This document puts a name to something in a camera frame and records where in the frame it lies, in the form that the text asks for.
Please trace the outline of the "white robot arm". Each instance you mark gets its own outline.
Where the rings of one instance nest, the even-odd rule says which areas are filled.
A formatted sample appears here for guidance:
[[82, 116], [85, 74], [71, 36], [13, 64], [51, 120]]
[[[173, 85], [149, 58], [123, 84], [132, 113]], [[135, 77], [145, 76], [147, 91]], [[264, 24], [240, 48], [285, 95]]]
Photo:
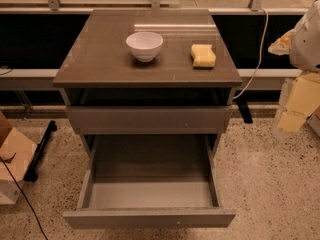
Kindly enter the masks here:
[[320, 0], [316, 0], [292, 30], [287, 31], [268, 52], [288, 55], [302, 73], [283, 86], [277, 127], [296, 132], [320, 106]]

